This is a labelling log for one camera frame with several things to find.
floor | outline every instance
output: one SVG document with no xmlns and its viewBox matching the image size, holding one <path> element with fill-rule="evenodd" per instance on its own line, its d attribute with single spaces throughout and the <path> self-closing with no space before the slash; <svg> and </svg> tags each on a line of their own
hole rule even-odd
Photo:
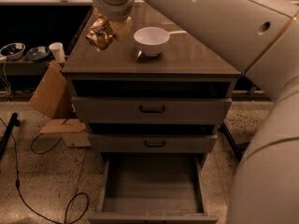
<svg viewBox="0 0 299 224">
<path fill-rule="evenodd" d="M 268 114 L 272 103 L 268 101 L 233 101 L 225 120 L 234 140 L 246 143 L 256 132 Z M 77 223 L 89 223 L 88 217 L 95 213 L 103 183 L 104 167 L 90 147 L 67 147 L 63 141 L 46 154 L 31 150 L 33 140 L 49 119 L 25 101 L 1 102 L 0 118 L 8 123 L 13 112 L 18 113 L 20 127 L 13 129 L 17 143 L 20 190 L 23 199 L 36 212 L 58 223 L 64 222 L 65 209 L 76 193 L 85 192 L 90 206 Z M 0 123 L 0 134 L 5 126 Z M 58 134 L 41 136 L 33 145 L 35 152 L 48 150 L 60 139 Z M 22 202 L 15 187 L 16 156 L 13 139 L 9 139 L 0 160 L 0 223 L 43 224 L 49 221 L 39 217 Z M 202 170 L 203 192 L 206 210 L 218 216 L 218 224 L 226 223 L 230 187 L 238 161 L 223 133 L 208 155 Z M 76 220 L 86 206 L 85 196 L 78 196 L 70 207 L 68 221 Z"/>
</svg>

white robotic arm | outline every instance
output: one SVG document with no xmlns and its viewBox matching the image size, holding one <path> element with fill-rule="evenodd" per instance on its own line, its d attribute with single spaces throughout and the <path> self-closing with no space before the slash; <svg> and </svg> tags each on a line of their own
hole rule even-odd
<svg viewBox="0 0 299 224">
<path fill-rule="evenodd" d="M 112 21 L 129 16 L 134 2 L 93 1 Z M 283 0 L 145 1 L 275 102 L 239 164 L 229 223 L 299 223 L 299 7 Z"/>
</svg>

black drawer handle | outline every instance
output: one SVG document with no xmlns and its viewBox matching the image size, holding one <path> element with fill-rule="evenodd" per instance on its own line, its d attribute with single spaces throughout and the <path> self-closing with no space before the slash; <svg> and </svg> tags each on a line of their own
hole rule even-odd
<svg viewBox="0 0 299 224">
<path fill-rule="evenodd" d="M 164 147 L 165 141 L 144 141 L 146 147 Z"/>
<path fill-rule="evenodd" d="M 140 105 L 139 110 L 142 113 L 163 113 L 165 111 L 165 106 L 157 106 L 157 105 Z"/>
</svg>

paper cup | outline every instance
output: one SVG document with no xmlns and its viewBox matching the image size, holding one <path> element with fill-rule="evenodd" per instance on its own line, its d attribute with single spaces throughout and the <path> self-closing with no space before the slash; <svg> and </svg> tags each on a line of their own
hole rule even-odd
<svg viewBox="0 0 299 224">
<path fill-rule="evenodd" d="M 50 51 L 54 55 L 57 63 L 65 63 L 64 45 L 60 42 L 54 42 L 49 45 Z"/>
</svg>

cardboard box flap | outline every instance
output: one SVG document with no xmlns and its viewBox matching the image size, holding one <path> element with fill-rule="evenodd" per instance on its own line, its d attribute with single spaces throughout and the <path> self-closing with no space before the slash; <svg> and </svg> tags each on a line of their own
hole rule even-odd
<svg viewBox="0 0 299 224">
<path fill-rule="evenodd" d="M 85 124 L 78 119 L 52 119 L 42 129 L 41 133 L 80 133 L 86 129 Z"/>
<path fill-rule="evenodd" d="M 71 95 L 61 70 L 62 67 L 53 61 L 29 102 L 31 107 L 51 119 L 67 119 L 73 112 Z"/>
</svg>

